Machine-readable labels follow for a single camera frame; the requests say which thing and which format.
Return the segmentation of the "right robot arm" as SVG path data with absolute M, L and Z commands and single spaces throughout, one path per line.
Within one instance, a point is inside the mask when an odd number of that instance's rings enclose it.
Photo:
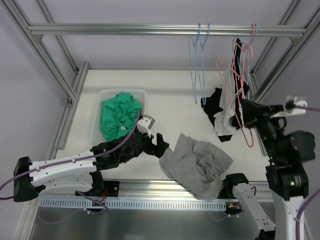
M 257 130 L 269 157 L 265 175 L 273 197 L 275 222 L 268 218 L 243 173 L 225 177 L 222 195 L 239 202 L 250 217 L 256 239 L 302 240 L 304 211 L 320 194 L 316 191 L 309 196 L 309 178 L 303 167 L 303 163 L 316 158 L 315 136 L 303 130 L 285 135 L 284 129 L 287 117 L 320 109 L 309 107 L 304 99 L 292 96 L 285 105 L 263 105 L 248 99 L 242 99 L 240 104 L 244 127 Z

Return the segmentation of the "green tank top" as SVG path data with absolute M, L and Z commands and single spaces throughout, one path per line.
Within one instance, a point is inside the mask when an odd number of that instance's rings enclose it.
M 129 133 L 137 113 L 142 114 L 141 102 L 128 92 L 121 92 L 100 104 L 99 129 L 107 142 L 117 140 Z

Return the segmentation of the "grey garment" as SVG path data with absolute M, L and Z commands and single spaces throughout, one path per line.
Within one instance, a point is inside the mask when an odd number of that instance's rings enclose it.
M 198 200 L 215 200 L 223 189 L 221 176 L 233 159 L 211 142 L 181 134 L 174 149 L 167 148 L 159 159 L 164 174 L 179 182 Z

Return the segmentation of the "light blue wire hanger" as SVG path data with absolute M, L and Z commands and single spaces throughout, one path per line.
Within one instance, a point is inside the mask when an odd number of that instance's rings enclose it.
M 198 23 L 197 26 L 197 34 L 195 38 L 191 36 L 188 38 L 188 58 L 189 58 L 189 71 L 190 71 L 190 79 L 192 85 L 192 94 L 194 103 L 198 103 L 197 97 L 197 73 L 198 73 L 198 53 L 197 53 L 197 45 L 200 38 L 202 27 L 201 24 Z

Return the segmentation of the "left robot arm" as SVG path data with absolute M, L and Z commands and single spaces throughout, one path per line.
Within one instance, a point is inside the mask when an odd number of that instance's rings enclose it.
M 102 142 L 74 156 L 32 161 L 28 156 L 18 159 L 13 171 L 13 200 L 27 202 L 40 193 L 57 190 L 83 192 L 87 196 L 98 196 L 104 190 L 101 172 L 115 169 L 145 153 L 160 158 L 169 148 L 162 134 L 153 135 L 134 131 L 119 139 Z

